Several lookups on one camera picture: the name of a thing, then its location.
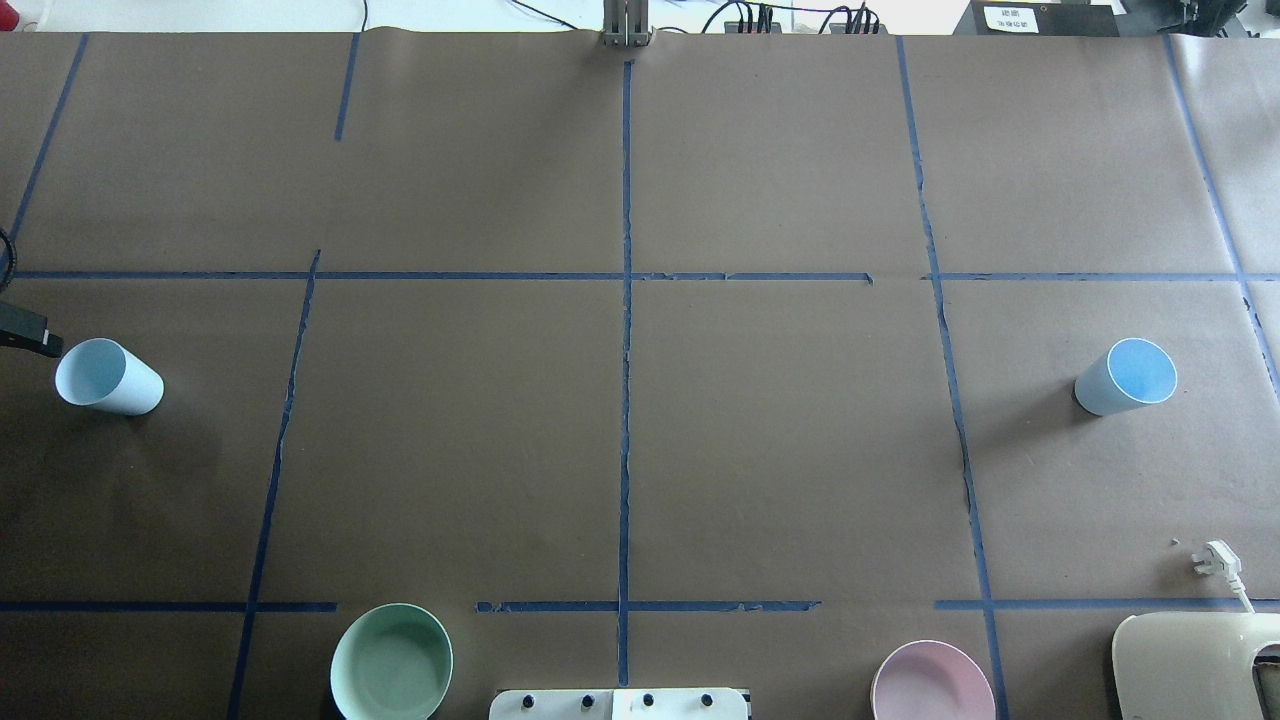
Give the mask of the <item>black power brick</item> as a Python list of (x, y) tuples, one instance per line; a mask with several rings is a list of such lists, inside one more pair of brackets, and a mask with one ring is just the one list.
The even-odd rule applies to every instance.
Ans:
[(969, 1), (952, 35), (1119, 37), (1114, 8), (1088, 1)]

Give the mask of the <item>white power plug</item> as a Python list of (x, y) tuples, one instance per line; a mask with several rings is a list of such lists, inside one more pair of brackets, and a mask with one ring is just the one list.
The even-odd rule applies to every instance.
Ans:
[(1254, 605), (1242, 579), (1243, 562), (1225, 539), (1207, 539), (1190, 555), (1193, 571), (1203, 577), (1220, 577), (1228, 584), (1243, 611), (1254, 614)]

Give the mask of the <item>pink bowl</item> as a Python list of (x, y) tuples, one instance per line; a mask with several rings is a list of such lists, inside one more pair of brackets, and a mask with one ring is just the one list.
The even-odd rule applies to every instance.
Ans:
[(877, 667), (874, 719), (996, 719), (995, 693), (979, 665), (942, 641), (913, 641)]

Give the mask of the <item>light blue cup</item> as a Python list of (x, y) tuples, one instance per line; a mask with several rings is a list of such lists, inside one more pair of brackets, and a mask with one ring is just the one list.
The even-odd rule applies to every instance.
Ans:
[(54, 377), (69, 405), (122, 416), (142, 416), (163, 400), (163, 378), (114, 340), (86, 340), (67, 350)]
[(1110, 416), (1162, 404), (1178, 388), (1178, 369), (1157, 343), (1137, 337), (1115, 342), (1075, 379), (1076, 404), (1096, 416)]

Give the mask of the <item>green bowl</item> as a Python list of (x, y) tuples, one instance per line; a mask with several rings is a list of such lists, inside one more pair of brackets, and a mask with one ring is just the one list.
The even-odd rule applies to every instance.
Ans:
[(329, 685), (343, 719), (430, 719), (453, 670), (453, 646), (435, 615), (411, 603), (385, 603), (342, 634)]

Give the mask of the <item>aluminium frame post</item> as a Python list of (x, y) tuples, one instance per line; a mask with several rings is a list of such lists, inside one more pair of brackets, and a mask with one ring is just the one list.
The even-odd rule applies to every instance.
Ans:
[(648, 0), (604, 0), (602, 44), (607, 47), (645, 47), (652, 41)]

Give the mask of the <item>white mounting pole with base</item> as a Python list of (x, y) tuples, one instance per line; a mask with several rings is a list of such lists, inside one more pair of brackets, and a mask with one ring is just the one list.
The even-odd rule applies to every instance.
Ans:
[(509, 689), (489, 719), (751, 719), (746, 691), (728, 687)]

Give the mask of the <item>orange black connector strip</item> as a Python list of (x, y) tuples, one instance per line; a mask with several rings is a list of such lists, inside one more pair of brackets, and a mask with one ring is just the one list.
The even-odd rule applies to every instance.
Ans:
[(723, 20), (726, 35), (781, 35), (776, 6), (768, 3), (733, 3), (735, 18)]

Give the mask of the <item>cream toaster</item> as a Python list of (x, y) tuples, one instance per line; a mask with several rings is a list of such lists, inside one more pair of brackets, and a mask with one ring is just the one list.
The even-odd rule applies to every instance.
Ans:
[(1111, 642), (1121, 719), (1276, 719), (1275, 612), (1148, 612)]

